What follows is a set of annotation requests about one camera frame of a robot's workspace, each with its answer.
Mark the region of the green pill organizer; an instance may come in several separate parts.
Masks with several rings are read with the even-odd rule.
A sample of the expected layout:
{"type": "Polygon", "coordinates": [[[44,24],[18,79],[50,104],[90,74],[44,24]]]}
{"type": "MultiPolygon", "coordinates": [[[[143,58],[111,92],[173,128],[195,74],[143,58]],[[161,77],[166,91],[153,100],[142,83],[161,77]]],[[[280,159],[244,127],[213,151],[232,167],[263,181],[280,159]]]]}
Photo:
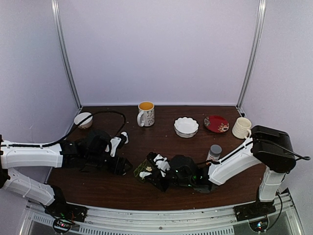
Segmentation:
{"type": "Polygon", "coordinates": [[[144,160],[135,170],[134,170],[134,177],[140,182],[151,182],[156,178],[156,167],[153,166],[148,160],[144,160]],[[139,173],[142,171],[150,172],[151,175],[145,177],[144,179],[139,177],[139,173]]]}

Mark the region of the small white pill bottle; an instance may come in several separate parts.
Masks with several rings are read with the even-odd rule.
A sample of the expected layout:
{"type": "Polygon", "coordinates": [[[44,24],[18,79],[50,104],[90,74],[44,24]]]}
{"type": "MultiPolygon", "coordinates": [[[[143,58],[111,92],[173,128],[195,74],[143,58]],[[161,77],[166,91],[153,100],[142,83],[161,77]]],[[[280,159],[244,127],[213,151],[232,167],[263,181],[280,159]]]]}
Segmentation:
{"type": "Polygon", "coordinates": [[[120,135],[120,138],[122,139],[122,142],[124,144],[127,144],[129,142],[129,137],[128,137],[127,132],[122,132],[120,135]]]}

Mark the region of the floral mug yellow inside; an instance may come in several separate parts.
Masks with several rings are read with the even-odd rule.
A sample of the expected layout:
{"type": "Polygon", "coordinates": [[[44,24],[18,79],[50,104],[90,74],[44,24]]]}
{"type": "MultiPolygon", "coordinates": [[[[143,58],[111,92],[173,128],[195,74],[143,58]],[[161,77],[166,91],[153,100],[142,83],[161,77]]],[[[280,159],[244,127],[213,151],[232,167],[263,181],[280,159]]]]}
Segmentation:
{"type": "Polygon", "coordinates": [[[137,124],[139,127],[150,127],[155,123],[155,106],[152,102],[144,101],[138,105],[137,124]]]}

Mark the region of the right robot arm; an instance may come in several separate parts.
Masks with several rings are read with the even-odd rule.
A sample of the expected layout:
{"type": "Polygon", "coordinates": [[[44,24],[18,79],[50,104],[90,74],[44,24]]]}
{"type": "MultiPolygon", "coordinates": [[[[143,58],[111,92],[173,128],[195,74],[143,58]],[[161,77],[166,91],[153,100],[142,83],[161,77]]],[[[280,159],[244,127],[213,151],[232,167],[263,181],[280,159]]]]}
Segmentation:
{"type": "Polygon", "coordinates": [[[154,152],[148,154],[147,161],[150,165],[139,177],[159,190],[166,191],[174,185],[199,192],[211,192],[244,170],[264,164],[266,171],[258,188],[257,201],[250,209],[255,216],[269,209],[283,178],[296,166],[289,135],[261,125],[254,126],[239,147],[218,161],[197,164],[184,155],[168,160],[154,152]]]}

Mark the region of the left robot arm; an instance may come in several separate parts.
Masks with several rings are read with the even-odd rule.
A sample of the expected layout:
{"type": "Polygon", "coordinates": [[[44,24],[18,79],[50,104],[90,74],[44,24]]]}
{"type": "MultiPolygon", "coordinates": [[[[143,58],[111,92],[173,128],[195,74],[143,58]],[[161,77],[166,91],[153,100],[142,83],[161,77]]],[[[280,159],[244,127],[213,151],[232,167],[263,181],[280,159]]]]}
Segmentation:
{"type": "Polygon", "coordinates": [[[128,142],[126,132],[111,137],[101,130],[90,131],[85,138],[74,142],[26,144],[3,141],[0,145],[0,187],[50,207],[59,217],[66,217],[70,206],[59,187],[39,183],[15,169],[48,166],[83,170],[90,166],[124,175],[133,166],[126,158],[119,157],[117,151],[128,142]]]}

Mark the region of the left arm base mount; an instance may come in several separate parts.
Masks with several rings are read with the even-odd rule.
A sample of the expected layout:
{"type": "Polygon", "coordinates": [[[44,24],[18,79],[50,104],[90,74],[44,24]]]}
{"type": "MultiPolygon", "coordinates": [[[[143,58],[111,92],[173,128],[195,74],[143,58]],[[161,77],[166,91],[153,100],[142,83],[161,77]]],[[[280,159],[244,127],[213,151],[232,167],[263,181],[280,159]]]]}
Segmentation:
{"type": "Polygon", "coordinates": [[[71,222],[85,222],[88,209],[84,206],[69,204],[62,192],[57,186],[51,186],[53,189],[53,202],[45,206],[45,212],[52,217],[66,219],[71,222]]]}

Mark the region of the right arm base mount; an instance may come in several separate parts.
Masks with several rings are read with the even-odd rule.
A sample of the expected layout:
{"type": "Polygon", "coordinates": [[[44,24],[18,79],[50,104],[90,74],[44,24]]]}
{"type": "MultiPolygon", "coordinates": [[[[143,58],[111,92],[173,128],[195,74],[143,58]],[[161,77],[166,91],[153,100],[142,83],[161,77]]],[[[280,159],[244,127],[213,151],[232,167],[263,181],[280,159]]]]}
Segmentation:
{"type": "Polygon", "coordinates": [[[237,221],[250,220],[276,212],[274,200],[262,201],[259,196],[255,202],[235,206],[234,214],[237,221]]]}

